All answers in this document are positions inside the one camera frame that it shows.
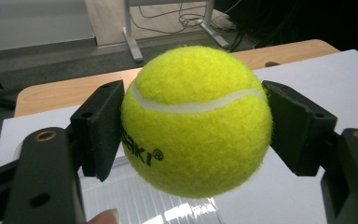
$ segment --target white wall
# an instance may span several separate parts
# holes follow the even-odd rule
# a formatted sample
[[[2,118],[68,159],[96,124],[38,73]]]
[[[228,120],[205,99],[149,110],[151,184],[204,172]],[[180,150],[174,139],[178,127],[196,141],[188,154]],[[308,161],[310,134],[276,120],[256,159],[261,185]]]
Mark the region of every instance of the white wall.
[[[0,0],[0,50],[93,37],[85,0]]]

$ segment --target gray carpet floor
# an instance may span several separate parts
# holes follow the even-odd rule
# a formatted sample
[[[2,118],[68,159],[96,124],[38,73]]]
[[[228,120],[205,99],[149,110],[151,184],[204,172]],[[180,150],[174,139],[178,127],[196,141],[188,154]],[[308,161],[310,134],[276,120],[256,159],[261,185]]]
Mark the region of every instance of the gray carpet floor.
[[[233,43],[237,33],[222,34]],[[204,32],[154,37],[138,41],[144,55],[143,63],[136,63],[126,44],[98,48],[93,39],[48,46],[0,51],[0,97],[15,101],[23,89],[53,81],[100,75],[142,67],[160,53],[178,46],[202,45],[219,48]],[[255,43],[246,37],[235,51],[251,49]],[[4,119],[14,111],[0,107],[0,132]]]

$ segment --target tennis ball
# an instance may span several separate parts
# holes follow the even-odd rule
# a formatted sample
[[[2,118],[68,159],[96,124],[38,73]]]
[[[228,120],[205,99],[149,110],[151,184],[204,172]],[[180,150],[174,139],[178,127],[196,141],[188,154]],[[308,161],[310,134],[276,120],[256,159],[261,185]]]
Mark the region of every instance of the tennis ball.
[[[149,63],[121,108],[131,166],[152,186],[187,198],[235,189],[259,167],[272,116],[254,73],[220,49],[181,47]]]

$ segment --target yellow tennis ball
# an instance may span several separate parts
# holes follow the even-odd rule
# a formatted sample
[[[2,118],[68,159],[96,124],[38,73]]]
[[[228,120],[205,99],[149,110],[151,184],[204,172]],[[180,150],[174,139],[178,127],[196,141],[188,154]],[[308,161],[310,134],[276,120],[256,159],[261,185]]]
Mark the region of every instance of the yellow tennis ball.
[[[220,49],[182,47],[150,61],[121,110],[132,167],[152,186],[204,198],[235,189],[259,167],[272,116],[262,85]]]

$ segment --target wooden table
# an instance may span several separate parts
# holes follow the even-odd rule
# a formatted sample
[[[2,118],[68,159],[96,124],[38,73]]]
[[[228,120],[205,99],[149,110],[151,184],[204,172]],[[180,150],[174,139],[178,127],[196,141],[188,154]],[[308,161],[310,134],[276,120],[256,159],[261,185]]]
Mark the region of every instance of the wooden table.
[[[321,40],[314,39],[262,49],[244,50],[235,52],[233,55],[255,70],[266,67],[266,63],[293,63],[337,52],[339,52],[338,49]],[[81,77],[26,88],[18,95],[15,117],[81,105],[98,87],[119,79],[124,81],[124,86],[127,89],[140,69]]]

